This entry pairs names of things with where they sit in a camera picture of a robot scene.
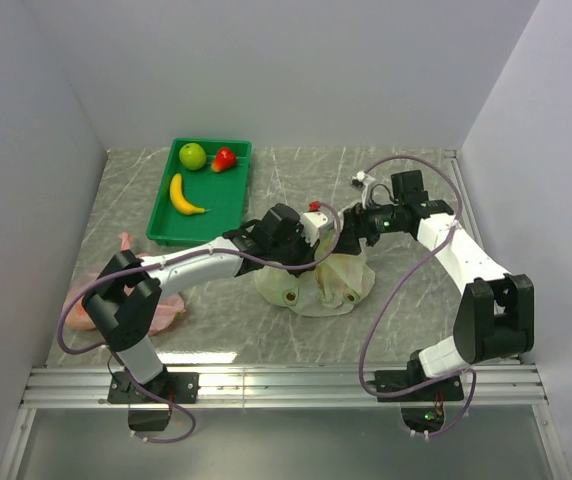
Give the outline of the light green plastic bag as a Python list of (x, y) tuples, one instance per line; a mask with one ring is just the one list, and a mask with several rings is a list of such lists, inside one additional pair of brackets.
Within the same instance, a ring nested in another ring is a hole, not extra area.
[(254, 274), (257, 291), (270, 304), (305, 317), (344, 315), (364, 300), (375, 284), (366, 255), (333, 253), (311, 271), (264, 267)]

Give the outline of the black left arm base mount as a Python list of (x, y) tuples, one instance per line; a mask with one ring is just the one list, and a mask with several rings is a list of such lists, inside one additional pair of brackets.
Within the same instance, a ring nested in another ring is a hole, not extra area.
[(185, 405), (195, 404), (199, 390), (197, 372), (168, 372), (164, 370), (147, 384), (138, 384), (128, 371), (111, 375), (107, 403), (128, 406), (129, 429), (141, 438), (145, 434), (161, 433), (169, 425), (174, 411), (181, 411), (190, 421), (185, 436), (196, 427), (194, 415)]

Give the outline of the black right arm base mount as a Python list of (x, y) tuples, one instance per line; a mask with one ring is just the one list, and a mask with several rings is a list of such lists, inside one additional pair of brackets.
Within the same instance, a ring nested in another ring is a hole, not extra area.
[[(389, 394), (419, 385), (423, 380), (421, 374), (410, 373), (407, 370), (376, 370), (370, 384), (378, 393)], [(446, 403), (463, 400), (464, 389), (457, 375), (405, 395), (377, 399), (380, 403), (400, 403), (402, 425), (411, 434), (421, 434), (425, 438), (437, 434), (446, 427)]]

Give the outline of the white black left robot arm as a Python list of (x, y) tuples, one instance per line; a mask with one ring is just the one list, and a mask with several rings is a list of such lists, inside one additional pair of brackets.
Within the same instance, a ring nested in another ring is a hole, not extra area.
[(317, 210), (300, 214), (277, 204), (252, 220), (198, 247), (161, 256), (117, 254), (82, 299), (82, 307), (109, 349), (130, 372), (131, 388), (155, 402), (167, 390), (165, 366), (149, 338), (158, 303), (182, 290), (235, 278), (268, 263), (294, 274), (310, 270), (320, 237), (332, 217)]

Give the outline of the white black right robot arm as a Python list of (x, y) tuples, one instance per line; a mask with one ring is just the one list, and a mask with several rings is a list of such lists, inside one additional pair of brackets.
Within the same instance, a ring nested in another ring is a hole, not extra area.
[(407, 233), (441, 264), (461, 294), (451, 335), (412, 354), (401, 385), (391, 390), (394, 395), (411, 392), (428, 399), (442, 380), (472, 365), (532, 350), (532, 281), (497, 264), (446, 201), (430, 199), (421, 171), (392, 175), (387, 204), (374, 201), (373, 191), (380, 183), (368, 173), (358, 172), (351, 183), (362, 199), (344, 213), (342, 245), (356, 247), (364, 240), (372, 246), (384, 233)]

